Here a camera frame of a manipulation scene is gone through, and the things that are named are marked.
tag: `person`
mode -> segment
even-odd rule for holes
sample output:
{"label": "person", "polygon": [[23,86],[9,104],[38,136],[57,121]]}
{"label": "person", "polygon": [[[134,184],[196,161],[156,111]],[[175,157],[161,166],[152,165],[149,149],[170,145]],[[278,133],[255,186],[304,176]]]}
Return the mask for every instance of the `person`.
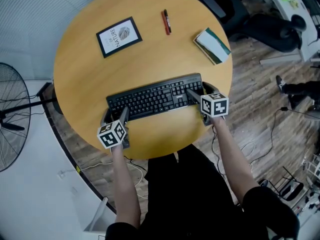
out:
{"label": "person", "polygon": [[294,110],[297,105],[309,96],[314,100],[315,106],[320,106],[320,81],[309,81],[306,83],[288,84],[277,75],[276,84],[282,94],[287,94],[291,108]]}
{"label": "person", "polygon": [[297,239],[299,220],[268,187],[260,186],[222,117],[211,119],[234,205],[222,175],[195,146],[148,160],[148,212],[142,224],[122,145],[112,149],[115,223],[105,239]]}

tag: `wooden floor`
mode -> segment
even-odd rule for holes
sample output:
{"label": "wooden floor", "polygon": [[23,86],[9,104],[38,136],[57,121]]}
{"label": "wooden floor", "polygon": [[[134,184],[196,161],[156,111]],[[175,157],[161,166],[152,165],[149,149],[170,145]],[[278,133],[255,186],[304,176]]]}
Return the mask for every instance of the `wooden floor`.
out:
{"label": "wooden floor", "polygon": [[[281,107],[289,106],[287,96],[278,91],[276,75],[282,76],[286,82],[300,83],[319,80],[320,70],[310,68],[309,63],[302,62],[262,66],[259,60],[281,54],[250,38],[230,45],[233,57],[233,79],[229,94],[229,115],[226,122],[240,147],[249,143],[243,149],[243,153],[251,162],[266,154],[271,148],[271,130],[274,125],[275,112]],[[296,110],[305,112],[311,104],[312,101],[307,98]],[[110,156],[106,156],[81,139],[51,104],[48,105],[48,109],[63,142],[80,168],[112,161]],[[304,156],[312,155],[314,143],[318,137],[318,129],[319,122],[305,119],[302,114],[279,111],[273,131],[273,149],[267,156],[253,163],[252,173],[255,179],[258,181],[264,178],[277,182],[284,175],[285,171],[282,166],[285,166],[304,181],[306,173],[302,171],[301,163]],[[217,158],[212,153],[212,139],[213,133],[210,129],[194,145],[216,163]],[[217,141],[213,147],[220,155]],[[146,160],[134,160],[133,162],[148,169]],[[223,172],[221,161],[219,167]],[[141,173],[131,166],[129,170],[133,181],[137,183]],[[104,197],[109,198],[110,204],[114,206],[112,164],[90,168],[85,170],[84,174]],[[148,196],[146,180],[143,179],[136,189],[140,196]],[[190,193],[190,197],[194,203],[201,202],[201,197],[196,193]],[[139,197],[139,201],[143,219],[148,210],[148,199]]]}

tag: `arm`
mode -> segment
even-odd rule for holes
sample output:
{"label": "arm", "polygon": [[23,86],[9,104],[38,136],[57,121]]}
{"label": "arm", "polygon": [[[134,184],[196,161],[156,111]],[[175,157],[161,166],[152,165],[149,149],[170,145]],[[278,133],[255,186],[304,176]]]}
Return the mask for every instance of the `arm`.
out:
{"label": "arm", "polygon": [[115,222],[128,223],[135,228],[140,226],[141,210],[135,185],[130,177],[123,155],[122,145],[112,149],[114,171]]}
{"label": "arm", "polygon": [[230,187],[242,204],[245,194],[259,184],[254,180],[250,165],[232,137],[225,120],[220,117],[211,120],[218,136],[221,159]]}

